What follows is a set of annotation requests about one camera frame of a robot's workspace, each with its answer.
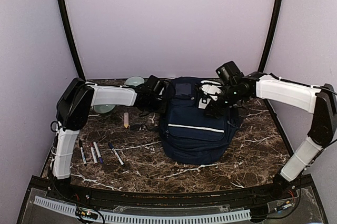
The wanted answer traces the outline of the black marker pen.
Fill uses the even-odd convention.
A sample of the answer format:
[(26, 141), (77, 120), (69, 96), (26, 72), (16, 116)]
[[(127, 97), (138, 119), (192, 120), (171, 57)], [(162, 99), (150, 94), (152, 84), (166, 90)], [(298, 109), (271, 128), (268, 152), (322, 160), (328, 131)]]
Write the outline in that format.
[(84, 152), (84, 148), (83, 148), (83, 142), (81, 140), (79, 140), (78, 141), (78, 145), (79, 145), (79, 148), (80, 148), (83, 164), (86, 167), (87, 166), (87, 161), (86, 161), (85, 152)]

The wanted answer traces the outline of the navy blue student backpack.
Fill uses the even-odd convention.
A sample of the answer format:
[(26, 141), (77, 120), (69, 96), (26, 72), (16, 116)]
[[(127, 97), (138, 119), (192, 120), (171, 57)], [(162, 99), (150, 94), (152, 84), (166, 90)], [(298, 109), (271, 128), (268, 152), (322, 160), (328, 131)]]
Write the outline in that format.
[(213, 99), (201, 91), (207, 84), (221, 84), (197, 77), (160, 80), (150, 76), (134, 86), (135, 107), (142, 112), (159, 113), (159, 134), (165, 154), (180, 163), (208, 165), (226, 152), (242, 119), (237, 107), (213, 110)]

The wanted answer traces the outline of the purple tip white marker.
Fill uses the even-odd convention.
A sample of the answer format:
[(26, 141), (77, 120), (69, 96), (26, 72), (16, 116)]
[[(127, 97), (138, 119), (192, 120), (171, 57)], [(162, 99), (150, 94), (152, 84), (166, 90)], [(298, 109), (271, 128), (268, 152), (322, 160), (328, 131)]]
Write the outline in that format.
[(97, 153), (97, 156), (98, 156), (98, 159), (99, 159), (99, 161), (100, 161), (100, 164), (103, 164), (104, 163), (104, 161), (103, 161), (103, 158), (102, 158), (102, 156), (101, 156), (101, 152), (100, 152), (100, 150), (99, 150), (99, 147), (98, 147), (98, 145), (97, 145), (97, 142), (93, 142), (93, 145), (94, 145), (94, 148), (95, 148), (95, 150), (96, 150), (96, 153)]

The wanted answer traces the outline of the blue cap marker pen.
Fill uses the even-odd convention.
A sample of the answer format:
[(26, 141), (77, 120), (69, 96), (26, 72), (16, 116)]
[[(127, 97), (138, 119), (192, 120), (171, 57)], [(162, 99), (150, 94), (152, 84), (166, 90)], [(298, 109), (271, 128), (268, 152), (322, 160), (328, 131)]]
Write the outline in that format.
[(113, 144), (111, 142), (109, 142), (108, 146), (109, 146), (111, 152), (117, 157), (121, 166), (124, 166), (124, 161), (121, 159), (120, 155), (118, 154), (117, 150), (114, 148)]

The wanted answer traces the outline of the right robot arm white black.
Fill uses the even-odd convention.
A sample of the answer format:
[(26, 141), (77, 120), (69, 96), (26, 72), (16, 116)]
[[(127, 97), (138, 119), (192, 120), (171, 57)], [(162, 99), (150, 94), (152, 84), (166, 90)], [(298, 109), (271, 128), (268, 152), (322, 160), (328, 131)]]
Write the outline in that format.
[(281, 199), (292, 182), (330, 145), (336, 142), (336, 91), (330, 84), (309, 85), (253, 72), (244, 75), (235, 62), (230, 61), (216, 70), (221, 83), (203, 82), (200, 90), (206, 95), (206, 115), (218, 117), (227, 107), (251, 98), (277, 101), (312, 114), (311, 128), (305, 140), (294, 152), (269, 187), (269, 196)]

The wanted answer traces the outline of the red cap marker pen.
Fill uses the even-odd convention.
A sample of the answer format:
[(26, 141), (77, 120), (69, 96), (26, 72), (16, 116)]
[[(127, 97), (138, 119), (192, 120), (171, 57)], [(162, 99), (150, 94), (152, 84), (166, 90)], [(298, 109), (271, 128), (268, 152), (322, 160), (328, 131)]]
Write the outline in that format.
[(96, 158), (96, 154), (95, 154), (95, 149), (94, 149), (94, 145), (92, 142), (90, 142), (90, 149), (91, 149), (91, 154), (92, 154), (92, 159), (93, 159), (93, 163), (95, 166), (98, 165), (98, 162), (97, 162), (97, 158)]

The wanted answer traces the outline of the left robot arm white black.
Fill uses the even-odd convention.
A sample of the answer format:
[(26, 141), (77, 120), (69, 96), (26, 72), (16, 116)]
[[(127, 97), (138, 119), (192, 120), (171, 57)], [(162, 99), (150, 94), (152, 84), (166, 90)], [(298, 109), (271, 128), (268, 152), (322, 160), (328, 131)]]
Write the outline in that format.
[(75, 141), (94, 106), (118, 105), (140, 111), (164, 113), (168, 84), (155, 76), (137, 86), (109, 86), (74, 78), (56, 105), (55, 139), (51, 172), (58, 180), (68, 179)]

